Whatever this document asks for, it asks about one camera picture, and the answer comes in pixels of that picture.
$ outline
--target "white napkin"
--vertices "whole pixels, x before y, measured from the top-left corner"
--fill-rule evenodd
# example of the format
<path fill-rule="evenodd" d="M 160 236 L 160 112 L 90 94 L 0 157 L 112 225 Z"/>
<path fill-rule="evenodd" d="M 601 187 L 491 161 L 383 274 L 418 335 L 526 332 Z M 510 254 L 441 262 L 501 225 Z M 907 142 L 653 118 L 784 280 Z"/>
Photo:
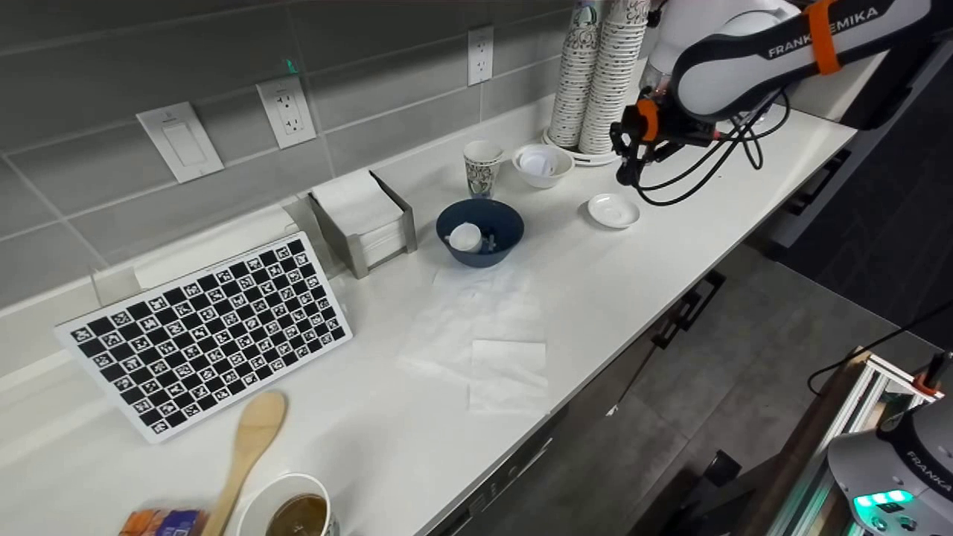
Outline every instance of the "white napkin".
<path fill-rule="evenodd" d="M 319 185 L 312 187 L 312 195 L 346 236 L 373 233 L 379 225 L 394 222 L 401 213 L 401 209 L 382 191 L 382 185 L 365 170 L 355 170 L 349 175 Z"/>
<path fill-rule="evenodd" d="M 540 413 L 549 396 L 546 343 L 473 340 L 470 413 Z"/>

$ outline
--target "floor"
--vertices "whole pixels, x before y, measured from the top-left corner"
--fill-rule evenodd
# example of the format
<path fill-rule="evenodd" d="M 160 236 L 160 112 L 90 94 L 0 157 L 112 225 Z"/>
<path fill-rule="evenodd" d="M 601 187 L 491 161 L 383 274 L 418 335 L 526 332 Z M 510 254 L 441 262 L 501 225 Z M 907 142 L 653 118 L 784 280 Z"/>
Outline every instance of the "floor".
<path fill-rule="evenodd" d="M 721 295 L 650 359 L 622 407 L 604 416 L 645 343 L 571 401 L 549 456 L 461 536 L 625 536 L 678 466 L 699 469 L 715 450 L 742 466 L 773 456 L 814 398 L 811 370 L 893 328 L 754 248 L 717 270 Z M 878 355 L 921 365 L 933 346 L 903 335 Z"/>

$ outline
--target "white mug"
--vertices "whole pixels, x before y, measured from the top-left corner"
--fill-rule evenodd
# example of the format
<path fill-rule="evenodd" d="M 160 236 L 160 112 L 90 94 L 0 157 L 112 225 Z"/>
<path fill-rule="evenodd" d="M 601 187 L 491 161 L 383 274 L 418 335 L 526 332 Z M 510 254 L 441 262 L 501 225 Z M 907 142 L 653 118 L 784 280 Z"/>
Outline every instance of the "white mug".
<path fill-rule="evenodd" d="M 319 498 L 324 501 L 324 523 L 309 526 L 307 533 L 336 536 L 336 522 L 331 508 L 328 489 L 309 472 L 287 472 L 261 489 L 240 514 L 237 536 L 266 536 L 273 514 L 294 498 Z"/>
<path fill-rule="evenodd" d="M 502 148 L 488 140 L 470 140 L 465 146 L 465 167 L 468 167 L 468 191 L 470 195 L 491 195 L 495 181 L 501 175 Z"/>

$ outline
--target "cup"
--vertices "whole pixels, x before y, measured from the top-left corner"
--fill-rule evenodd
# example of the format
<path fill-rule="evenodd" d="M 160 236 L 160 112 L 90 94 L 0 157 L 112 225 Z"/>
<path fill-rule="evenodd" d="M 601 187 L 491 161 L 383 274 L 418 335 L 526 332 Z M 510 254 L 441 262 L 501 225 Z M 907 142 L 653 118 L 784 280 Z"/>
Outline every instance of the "cup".
<path fill-rule="evenodd" d="M 501 175 L 502 148 L 488 140 L 473 140 L 465 146 L 465 167 L 468 167 L 468 191 L 470 195 L 491 195 L 495 181 Z"/>
<path fill-rule="evenodd" d="M 237 536 L 340 536 L 328 489 L 309 472 L 287 472 L 261 489 L 240 514 Z"/>

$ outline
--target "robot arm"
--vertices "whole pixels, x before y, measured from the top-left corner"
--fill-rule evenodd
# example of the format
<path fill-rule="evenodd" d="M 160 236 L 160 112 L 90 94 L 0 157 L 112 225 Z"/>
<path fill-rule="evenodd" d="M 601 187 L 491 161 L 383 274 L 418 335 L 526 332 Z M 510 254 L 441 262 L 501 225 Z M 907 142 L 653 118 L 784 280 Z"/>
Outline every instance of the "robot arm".
<path fill-rule="evenodd" d="M 620 181 L 641 185 L 650 161 L 717 140 L 715 123 L 765 106 L 784 87 L 843 63 L 933 38 L 953 23 L 951 0 L 671 0 L 653 87 L 613 125 Z"/>

